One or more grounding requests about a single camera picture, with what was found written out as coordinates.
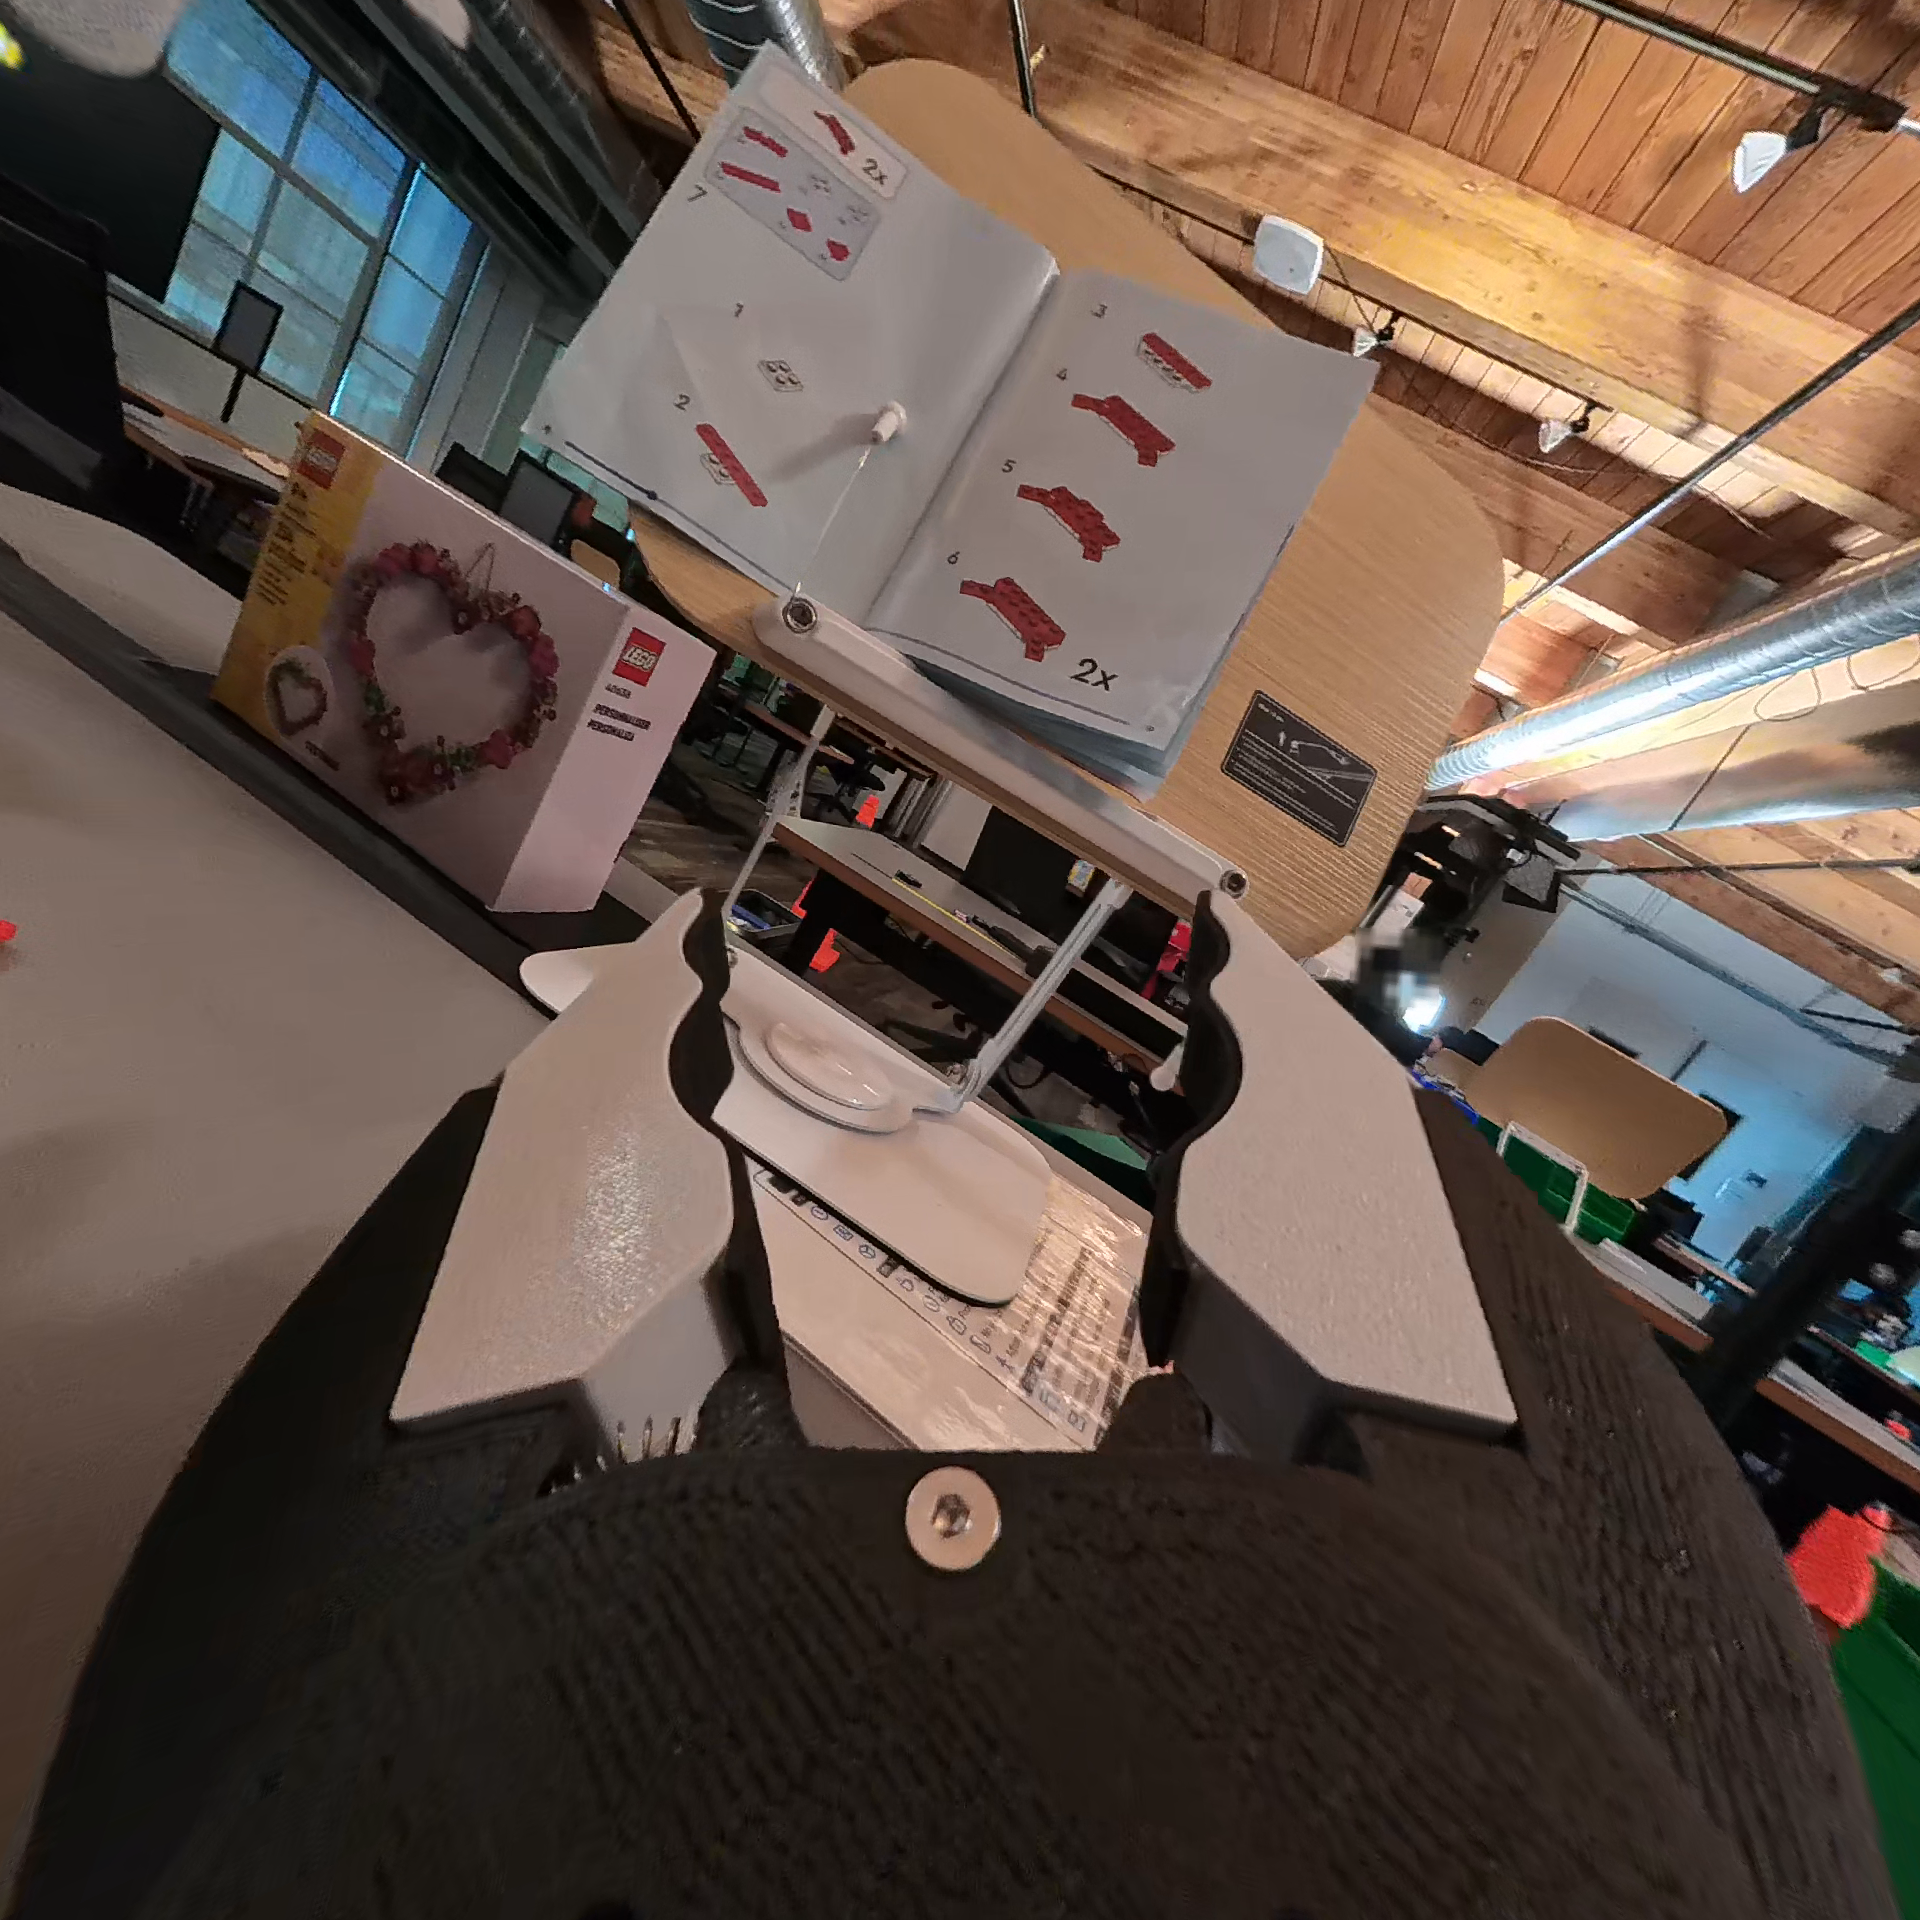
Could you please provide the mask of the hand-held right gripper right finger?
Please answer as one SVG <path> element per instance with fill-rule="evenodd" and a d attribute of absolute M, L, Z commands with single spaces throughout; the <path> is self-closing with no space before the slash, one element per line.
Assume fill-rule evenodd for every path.
<path fill-rule="evenodd" d="M 1138 1329 L 1230 1452 L 1302 1463 L 1349 1417 L 1517 1426 L 1408 1071 L 1236 899 L 1204 891 Z"/>

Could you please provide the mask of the white book stand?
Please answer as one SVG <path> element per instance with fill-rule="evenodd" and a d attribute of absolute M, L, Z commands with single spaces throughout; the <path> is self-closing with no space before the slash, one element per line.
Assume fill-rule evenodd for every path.
<path fill-rule="evenodd" d="M 1036 1140 L 980 1103 L 986 1086 L 1129 897 L 1127 877 L 1168 887 L 1188 907 L 1205 881 L 1236 897 L 1243 877 L 802 591 L 759 605 L 754 633 L 781 674 L 816 683 L 821 721 L 861 709 L 888 740 L 916 740 L 923 757 L 963 757 L 970 771 L 1050 814 L 1110 876 L 957 1076 L 937 1076 L 823 998 L 806 961 L 791 970 L 732 941 L 729 899 L 707 894 L 729 950 L 721 1012 L 732 1084 L 716 1125 L 883 1251 L 972 1303 L 1000 1308 L 1025 1278 L 1051 1173 Z"/>

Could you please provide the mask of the brick set instruction booklet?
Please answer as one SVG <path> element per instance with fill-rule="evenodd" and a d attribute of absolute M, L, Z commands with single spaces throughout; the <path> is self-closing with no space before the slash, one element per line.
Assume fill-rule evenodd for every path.
<path fill-rule="evenodd" d="M 1373 380 L 1061 270 L 766 44 L 524 429 L 1148 800 Z"/>

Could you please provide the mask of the white toy set box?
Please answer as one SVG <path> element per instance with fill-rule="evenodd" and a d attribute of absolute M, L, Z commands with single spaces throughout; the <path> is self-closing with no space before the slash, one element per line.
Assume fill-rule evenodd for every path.
<path fill-rule="evenodd" d="M 212 697 L 496 913 L 595 906 L 714 650 L 323 411 Z"/>

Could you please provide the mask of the small green storage bins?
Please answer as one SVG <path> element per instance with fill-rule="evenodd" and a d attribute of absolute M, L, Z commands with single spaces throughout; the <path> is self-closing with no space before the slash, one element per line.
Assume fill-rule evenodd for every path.
<path fill-rule="evenodd" d="M 1589 1168 L 1519 1123 L 1491 1131 L 1494 1151 L 1559 1229 L 1586 1243 L 1624 1242 L 1640 1217 L 1634 1202 L 1598 1187 Z"/>

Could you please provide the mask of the clear plastic bag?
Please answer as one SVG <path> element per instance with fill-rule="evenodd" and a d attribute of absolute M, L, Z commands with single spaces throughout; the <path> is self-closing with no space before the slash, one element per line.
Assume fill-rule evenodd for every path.
<path fill-rule="evenodd" d="M 1145 1211 L 1057 1162 L 1016 1295 L 970 1303 L 750 1162 L 803 1436 L 837 1449 L 1090 1452 L 1145 1374 Z"/>

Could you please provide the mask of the background office desk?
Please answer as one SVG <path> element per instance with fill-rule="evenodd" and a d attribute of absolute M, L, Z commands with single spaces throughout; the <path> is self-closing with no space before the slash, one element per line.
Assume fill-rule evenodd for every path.
<path fill-rule="evenodd" d="M 1057 945 L 874 827 L 788 817 L 773 827 L 773 846 L 859 899 L 883 927 L 941 950 L 1002 994 L 1025 992 Z M 1185 1038 L 1183 1021 L 1091 968 L 1090 958 L 1090 948 L 1073 958 L 1045 1018 L 1116 1061 L 1157 1070 Z"/>

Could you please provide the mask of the black partition label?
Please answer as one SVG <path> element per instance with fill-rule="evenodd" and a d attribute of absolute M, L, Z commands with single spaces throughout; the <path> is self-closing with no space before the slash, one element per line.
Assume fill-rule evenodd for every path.
<path fill-rule="evenodd" d="M 1378 781 L 1372 761 L 1259 687 L 1251 691 L 1218 770 L 1333 850 L 1352 842 Z"/>

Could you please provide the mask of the black vertical pole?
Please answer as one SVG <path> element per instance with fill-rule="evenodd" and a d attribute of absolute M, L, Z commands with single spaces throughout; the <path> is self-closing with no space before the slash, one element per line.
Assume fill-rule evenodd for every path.
<path fill-rule="evenodd" d="M 1715 1308 L 1708 1343 L 1687 1362 L 1687 1381 L 1714 1430 L 1725 1436 L 1772 1367 L 1841 1292 L 1891 1246 L 1917 1182 L 1917 1115 L 1861 1157 L 1854 1177 L 1788 1238 L 1788 1254 L 1738 1308 Z"/>

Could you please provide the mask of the red plastic object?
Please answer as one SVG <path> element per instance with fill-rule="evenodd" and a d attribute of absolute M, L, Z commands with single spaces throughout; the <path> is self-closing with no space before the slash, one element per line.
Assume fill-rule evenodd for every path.
<path fill-rule="evenodd" d="M 1786 1568 L 1793 1592 L 1829 1639 L 1867 1617 L 1875 1595 L 1875 1570 L 1894 1521 L 1894 1511 L 1882 1499 L 1870 1499 L 1857 1510 L 1829 1503 L 1788 1548 Z"/>

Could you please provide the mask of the light wooden partition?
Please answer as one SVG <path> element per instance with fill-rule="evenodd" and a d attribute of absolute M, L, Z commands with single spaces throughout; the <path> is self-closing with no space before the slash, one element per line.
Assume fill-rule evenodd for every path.
<path fill-rule="evenodd" d="M 798 81 L 820 112 L 875 150 L 875 166 L 892 186 L 941 184 L 1016 228 L 1061 270 L 1123 276 L 1292 343 L 1250 297 L 1232 292 L 1056 136 L 957 65 L 898 60 L 834 94 L 812 83 L 777 45 L 764 45 L 751 77 Z M 755 636 L 755 611 L 779 605 L 790 595 L 786 587 L 759 586 L 644 512 L 635 516 L 635 535 L 649 578 L 686 628 L 821 702 L 817 685 L 784 674 Z M 1466 486 L 1388 423 L 1384 402 L 1367 398 L 1152 796 L 1138 797 L 1071 764 L 1041 741 L 1029 719 L 983 713 L 1218 856 L 1243 879 L 1238 903 L 1283 950 L 1304 956 L 1361 919 L 1491 638 L 1502 587 L 1498 539 Z M 1329 846 L 1221 773 L 1232 734 L 1257 689 L 1375 767 L 1372 797 L 1345 848 Z M 925 757 L 916 737 L 890 740 L 865 724 L 861 709 L 834 716 L 1108 876 L 1084 842 L 1051 827 L 1050 814 L 970 771 L 957 754 Z M 1126 884 L 1166 910 L 1191 910 L 1145 876 Z"/>

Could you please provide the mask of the green plastic bin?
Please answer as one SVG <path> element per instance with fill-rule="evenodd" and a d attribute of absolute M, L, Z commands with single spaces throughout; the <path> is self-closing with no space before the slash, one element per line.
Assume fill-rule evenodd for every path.
<path fill-rule="evenodd" d="M 1829 1647 L 1895 1909 L 1917 1915 L 1917 1588 L 1872 1561 L 1859 1620 Z"/>

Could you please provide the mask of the black monitor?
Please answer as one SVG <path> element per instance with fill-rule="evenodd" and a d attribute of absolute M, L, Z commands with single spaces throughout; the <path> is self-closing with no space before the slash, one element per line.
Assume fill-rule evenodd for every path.
<path fill-rule="evenodd" d="M 6 1 L 3 175 L 104 234 L 110 276 L 171 283 L 218 119 L 165 73 L 181 1 Z"/>

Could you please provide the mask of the white track light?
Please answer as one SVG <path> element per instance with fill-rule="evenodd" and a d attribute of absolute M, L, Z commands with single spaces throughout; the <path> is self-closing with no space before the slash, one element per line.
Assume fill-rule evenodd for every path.
<path fill-rule="evenodd" d="M 1752 194 L 1788 158 L 1813 147 L 1828 121 L 1829 107 L 1813 101 L 1786 127 L 1742 132 L 1730 160 L 1730 181 L 1735 194 Z"/>

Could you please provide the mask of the silver ventilation duct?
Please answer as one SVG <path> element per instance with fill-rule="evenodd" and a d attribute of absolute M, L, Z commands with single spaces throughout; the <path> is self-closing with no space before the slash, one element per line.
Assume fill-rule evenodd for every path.
<path fill-rule="evenodd" d="M 1441 752 L 1430 791 L 1574 842 L 1800 824 L 1917 797 L 1917 547 Z"/>
<path fill-rule="evenodd" d="M 692 24 L 727 86 L 740 83 L 762 45 L 777 45 L 813 83 L 844 91 L 848 70 L 820 1 L 686 1 Z"/>

